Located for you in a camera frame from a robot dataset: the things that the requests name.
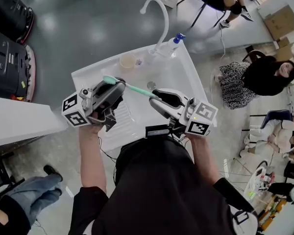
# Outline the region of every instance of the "green toothbrush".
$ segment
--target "green toothbrush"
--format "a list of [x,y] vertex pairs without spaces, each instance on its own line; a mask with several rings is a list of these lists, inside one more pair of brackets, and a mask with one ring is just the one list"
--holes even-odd
[[[120,80],[118,80],[117,78],[113,77],[113,76],[103,76],[103,81],[106,82],[107,84],[116,84],[116,82],[120,82]],[[131,89],[132,91],[138,92],[140,94],[143,94],[145,96],[148,97],[153,97],[153,98],[159,98],[158,96],[156,96],[155,94],[149,92],[149,91],[145,91],[141,88],[129,85],[128,83],[125,83],[125,85]]]

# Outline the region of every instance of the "gray floor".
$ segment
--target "gray floor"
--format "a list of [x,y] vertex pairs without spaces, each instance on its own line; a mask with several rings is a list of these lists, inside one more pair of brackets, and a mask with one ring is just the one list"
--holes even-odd
[[[157,43],[164,20],[160,7],[152,2],[145,15],[139,13],[145,0],[22,0],[33,8],[35,22],[27,43],[36,56],[36,90],[33,102],[59,107],[74,91],[71,72],[110,56]],[[168,8],[169,33],[185,33],[191,53],[223,50],[214,9],[206,7],[190,28],[203,3],[186,0],[178,8]],[[246,4],[255,19],[242,17],[223,31],[227,48],[272,41],[254,3]]]
[[[227,53],[221,61],[221,55],[196,59],[197,63],[200,63],[200,65],[196,66],[196,69],[210,101],[210,74],[218,72],[218,67],[221,65],[226,65],[233,61],[241,61],[245,55],[245,51],[238,50]],[[248,126],[249,115],[266,114],[269,110],[287,109],[288,101],[284,91],[277,96],[256,98],[247,107],[231,111],[224,107],[221,89],[213,81],[212,92],[214,105],[218,107],[219,112],[218,127],[214,128],[209,135],[209,143],[219,170],[224,171],[224,160],[232,161],[242,147],[241,130]],[[191,146],[189,143],[186,147],[190,151]],[[114,150],[109,155],[117,157],[118,152],[118,150]],[[114,189],[112,178],[114,163],[104,154],[102,156],[107,176],[107,191],[108,195],[110,195]],[[7,161],[7,167],[10,167],[13,174],[18,178],[44,175],[42,167],[45,164],[53,165],[64,176],[62,184],[63,196],[61,196],[57,203],[42,211],[38,218],[48,235],[65,235],[69,230],[73,199],[67,194],[65,189],[68,187],[73,194],[77,194],[79,191],[81,186],[79,160],[77,130],[69,128],[64,132],[46,136],[30,145],[24,146],[16,152],[15,156]],[[248,160],[247,167],[250,170],[255,170],[255,166],[257,166],[261,158],[253,155]],[[33,227],[30,232],[30,235],[40,234],[44,233],[37,227]]]

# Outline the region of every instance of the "white pants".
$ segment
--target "white pants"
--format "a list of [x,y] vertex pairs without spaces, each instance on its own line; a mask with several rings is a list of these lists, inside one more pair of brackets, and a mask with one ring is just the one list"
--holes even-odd
[[281,120],[273,119],[263,129],[251,129],[249,131],[249,140],[256,142],[255,154],[272,153],[274,151],[273,147],[268,144],[268,138],[273,134],[279,123],[281,123]]

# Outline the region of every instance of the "patterned skirt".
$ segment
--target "patterned skirt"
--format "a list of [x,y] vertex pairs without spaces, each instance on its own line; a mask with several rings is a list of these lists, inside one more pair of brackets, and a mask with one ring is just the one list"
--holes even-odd
[[231,110],[245,107],[257,96],[257,94],[243,86],[242,75],[249,65],[247,62],[233,62],[220,67],[222,74],[220,85],[223,101]]

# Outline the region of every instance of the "sink basin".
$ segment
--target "sink basin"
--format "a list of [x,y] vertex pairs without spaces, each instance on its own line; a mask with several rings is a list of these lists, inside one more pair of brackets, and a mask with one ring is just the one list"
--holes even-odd
[[[144,90],[172,88],[207,102],[200,78],[185,46],[181,45],[169,59],[156,60],[152,65],[145,64],[144,55],[153,48],[154,46],[148,46],[130,51],[143,61],[131,70],[120,67],[119,58],[122,53],[73,72],[76,91],[92,87],[102,81],[104,75],[111,75],[121,77],[128,84]],[[168,119],[150,106],[147,96],[129,88],[125,89],[123,102],[115,110],[115,115],[117,124],[109,132],[103,128],[99,133],[104,151],[145,137],[146,126],[169,123]]]

